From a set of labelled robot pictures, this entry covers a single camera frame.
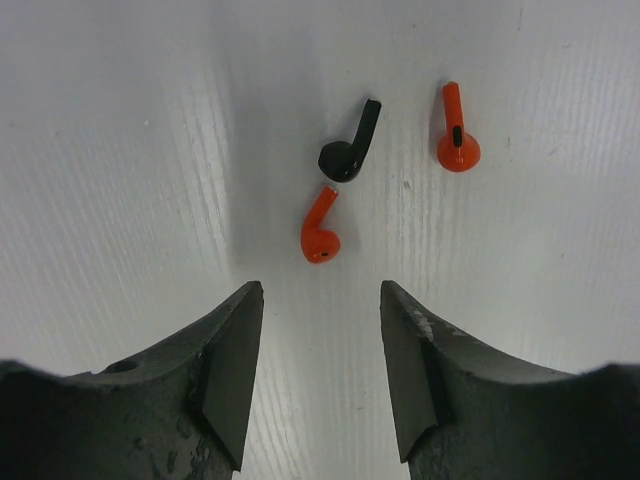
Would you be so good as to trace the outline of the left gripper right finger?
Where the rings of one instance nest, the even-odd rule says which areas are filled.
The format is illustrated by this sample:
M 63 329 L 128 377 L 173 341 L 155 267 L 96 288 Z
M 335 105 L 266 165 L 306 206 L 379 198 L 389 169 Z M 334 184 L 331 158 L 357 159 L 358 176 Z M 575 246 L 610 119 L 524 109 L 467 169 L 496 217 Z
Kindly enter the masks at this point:
M 639 369 L 581 374 L 500 351 L 380 290 L 399 458 L 414 479 L 635 479 Z

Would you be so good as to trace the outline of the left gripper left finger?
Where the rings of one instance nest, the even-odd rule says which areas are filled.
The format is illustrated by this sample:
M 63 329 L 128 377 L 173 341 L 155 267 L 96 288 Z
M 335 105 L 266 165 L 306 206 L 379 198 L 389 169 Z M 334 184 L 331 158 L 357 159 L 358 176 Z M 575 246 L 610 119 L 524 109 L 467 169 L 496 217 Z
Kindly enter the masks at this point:
M 240 471 L 263 320 L 250 281 L 99 373 L 1 365 L 5 479 L 229 479 Z

